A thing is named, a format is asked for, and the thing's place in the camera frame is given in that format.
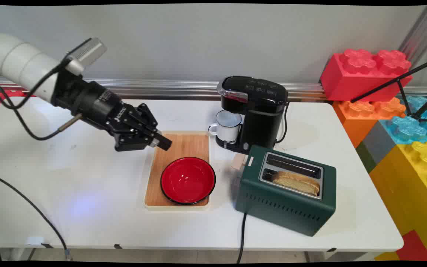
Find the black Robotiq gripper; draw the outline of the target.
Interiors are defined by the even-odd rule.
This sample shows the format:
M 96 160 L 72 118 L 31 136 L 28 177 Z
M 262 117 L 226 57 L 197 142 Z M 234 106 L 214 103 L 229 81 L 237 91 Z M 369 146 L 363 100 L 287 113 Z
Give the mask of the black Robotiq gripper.
M 116 93 L 81 75 L 60 71 L 52 103 L 81 115 L 81 120 L 114 138 L 117 152 L 144 150 L 147 146 L 168 151 L 172 141 L 157 129 L 158 122 L 145 103 L 125 103 Z

